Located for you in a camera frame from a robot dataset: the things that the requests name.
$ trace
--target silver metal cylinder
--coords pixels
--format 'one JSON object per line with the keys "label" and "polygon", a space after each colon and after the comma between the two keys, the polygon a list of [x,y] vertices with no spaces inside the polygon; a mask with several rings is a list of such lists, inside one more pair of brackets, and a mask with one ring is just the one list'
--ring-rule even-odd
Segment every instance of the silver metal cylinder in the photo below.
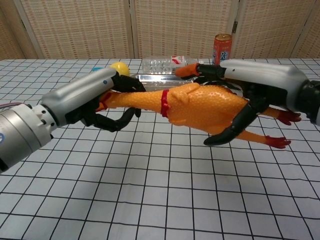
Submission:
{"label": "silver metal cylinder", "polygon": [[0,172],[50,142],[56,123],[44,109],[22,104],[0,112]]}
{"label": "silver metal cylinder", "polygon": [[34,143],[36,136],[25,122],[10,110],[0,114],[0,134],[0,170],[4,172],[33,152],[29,143]]}

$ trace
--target orange can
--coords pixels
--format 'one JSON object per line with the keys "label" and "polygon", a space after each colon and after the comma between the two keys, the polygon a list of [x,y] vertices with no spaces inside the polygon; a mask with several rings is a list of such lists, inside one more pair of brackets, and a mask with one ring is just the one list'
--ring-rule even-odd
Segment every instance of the orange can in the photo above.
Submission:
{"label": "orange can", "polygon": [[218,34],[214,38],[212,64],[219,65],[229,59],[232,46],[232,35]]}

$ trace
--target robotic hand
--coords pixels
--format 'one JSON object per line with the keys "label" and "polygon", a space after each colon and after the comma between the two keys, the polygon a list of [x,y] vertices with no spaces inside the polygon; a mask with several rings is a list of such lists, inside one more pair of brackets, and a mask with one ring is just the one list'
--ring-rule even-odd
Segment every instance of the robotic hand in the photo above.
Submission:
{"label": "robotic hand", "polygon": [[208,146],[233,140],[269,105],[305,113],[311,123],[320,126],[320,81],[308,80],[294,66],[228,59],[220,65],[187,65],[177,69],[175,75],[182,79],[198,76],[194,82],[199,84],[241,90],[248,99],[228,128],[204,141]]}
{"label": "robotic hand", "polygon": [[141,110],[127,109],[118,120],[96,113],[108,90],[145,92],[136,78],[102,68],[45,94],[34,107],[20,104],[0,112],[0,170],[6,171],[51,141],[57,127],[82,121],[110,132],[123,129]]}

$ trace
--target red band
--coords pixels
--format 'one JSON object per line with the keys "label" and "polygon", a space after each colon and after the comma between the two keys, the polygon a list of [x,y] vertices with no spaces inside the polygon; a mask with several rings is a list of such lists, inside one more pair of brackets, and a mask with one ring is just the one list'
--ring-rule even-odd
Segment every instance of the red band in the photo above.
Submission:
{"label": "red band", "polygon": [[162,117],[168,117],[167,111],[169,110],[169,104],[167,101],[167,95],[168,95],[169,89],[163,90],[162,91],[162,96],[161,96],[161,114]]}

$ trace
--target blue object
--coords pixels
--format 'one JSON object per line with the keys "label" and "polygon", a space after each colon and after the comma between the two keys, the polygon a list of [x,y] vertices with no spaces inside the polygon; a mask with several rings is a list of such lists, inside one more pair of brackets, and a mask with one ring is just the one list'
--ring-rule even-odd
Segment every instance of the blue object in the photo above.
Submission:
{"label": "blue object", "polygon": [[0,133],[0,144],[5,140],[5,135]]}
{"label": "blue object", "polygon": [[104,69],[102,66],[96,66],[92,68],[92,72],[98,71],[99,69]]}

